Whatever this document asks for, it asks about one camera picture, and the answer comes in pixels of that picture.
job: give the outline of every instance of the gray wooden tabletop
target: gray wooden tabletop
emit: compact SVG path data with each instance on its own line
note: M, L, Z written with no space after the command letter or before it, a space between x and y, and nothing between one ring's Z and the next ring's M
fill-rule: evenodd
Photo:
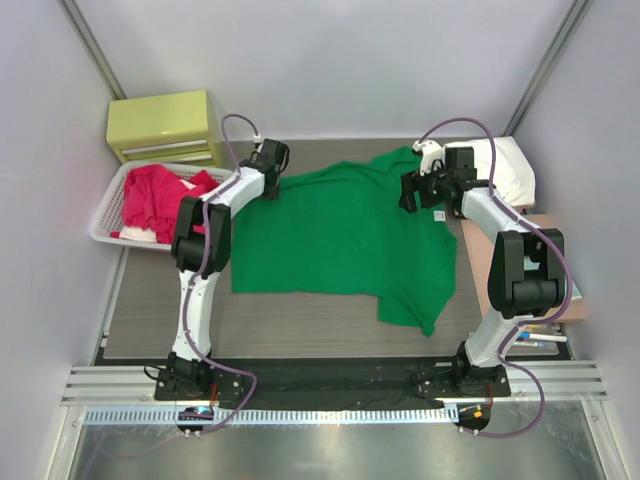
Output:
M287 175L333 163L369 161L406 139L291 141ZM241 153L247 146L240 145ZM377 298L312 293L233 294L230 266L213 303L211 341L216 357L378 357L451 355L479 325L480 308L459 222L456 293L427 338L418 328L377 320ZM109 327L105 358L164 358L178 328L179 280L169 253L131 249ZM523 353L541 352L528 349Z

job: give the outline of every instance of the laundry basket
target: laundry basket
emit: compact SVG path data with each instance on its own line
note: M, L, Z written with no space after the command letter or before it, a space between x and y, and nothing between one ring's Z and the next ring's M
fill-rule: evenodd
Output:
M102 197L98 210L93 217L90 229L91 238L97 242L113 243L123 247L164 250L167 252L171 251L171 245L163 243L139 242L135 240L122 240L120 238L111 237L111 232L119 232L124 226L121 212L122 204L124 203L124 182L127 178L127 174L134 168L150 165L152 163L154 162L132 161L127 162L120 167L116 176L111 180L109 188L104 194L104 197ZM223 170L221 168L207 168L176 163L163 163L162 165L185 180L189 180L196 173L202 170L206 170L209 175L220 183L227 180L233 174L232 171Z

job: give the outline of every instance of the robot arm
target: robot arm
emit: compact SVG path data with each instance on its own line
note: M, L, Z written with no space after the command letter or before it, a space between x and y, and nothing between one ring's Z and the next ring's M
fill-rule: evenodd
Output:
M278 198L280 173L289 162L289 148L266 139L241 168L213 192L202 197L185 197L178 212L171 255L180 270L180 322L167 360L156 383L157 400L183 399L189 392L203 396L213 383L213 373L193 350L183 328L187 291L191 289L186 313L190 336L199 352L211 354L209 322L213 294L220 272L231 256L231 220L251 200L257 197ZM206 205L204 218L203 208ZM205 235L195 226L209 225L209 245ZM206 264L201 271L203 258Z
M505 377L499 354L517 339L513 336L504 344L508 333L524 329L519 326L523 320L544 316L565 295L559 260L521 222L542 231L561 252L563 236L556 229L540 229L510 207L499 208L490 197L488 181L477 179L473 148L442 148L427 141L414 144L414 151L422 153L423 159L420 168L401 176L400 207L416 212L416 194L422 208L444 203L454 214L476 223L495 245L487 284L491 308L478 330L460 346L450 375L452 386L493 385ZM527 257L538 264L537 269L525 270Z

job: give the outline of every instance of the green t-shirt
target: green t-shirt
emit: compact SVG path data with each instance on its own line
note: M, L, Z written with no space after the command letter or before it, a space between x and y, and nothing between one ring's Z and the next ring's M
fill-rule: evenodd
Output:
M375 295L379 320L431 335L455 291L456 238L434 209L398 206L419 163L405 147L282 178L278 200L236 216L233 291Z

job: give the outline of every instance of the red cloth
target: red cloth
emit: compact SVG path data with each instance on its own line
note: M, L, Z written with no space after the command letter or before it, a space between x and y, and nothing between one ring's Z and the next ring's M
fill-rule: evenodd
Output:
M158 164L131 170L124 184L124 224L150 228L156 232L158 243L171 243L182 199L187 195L199 197L219 185L205 170L188 181L196 185L191 190L180 177Z

